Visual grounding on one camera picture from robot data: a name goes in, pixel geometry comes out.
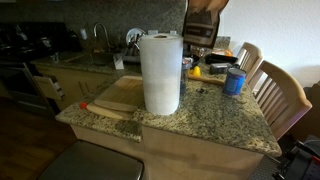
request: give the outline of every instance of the paper towel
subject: paper towel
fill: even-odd
[[[179,105],[183,38],[172,34],[143,36],[140,61],[147,111],[174,113]]]

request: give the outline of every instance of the trash can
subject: trash can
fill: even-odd
[[[142,178],[143,163],[118,152],[77,141],[54,160],[38,177],[59,179],[128,179]]]

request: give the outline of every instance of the kitchen sink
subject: kitchen sink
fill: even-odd
[[[61,57],[60,61],[72,64],[105,66],[113,62],[113,53],[83,53],[73,57]]]

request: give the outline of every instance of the soda can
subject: soda can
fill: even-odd
[[[245,78],[245,71],[238,68],[229,68],[223,92],[229,96],[239,95]]]

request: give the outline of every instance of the oven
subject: oven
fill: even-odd
[[[33,68],[27,63],[15,63],[0,61],[0,80],[9,92],[11,97],[23,109],[41,114],[47,117],[54,117],[59,109],[53,100],[47,99],[42,94],[33,79]]]
[[[55,117],[59,108],[46,98],[30,61],[70,50],[68,31],[61,22],[0,22],[0,81],[23,109]]]

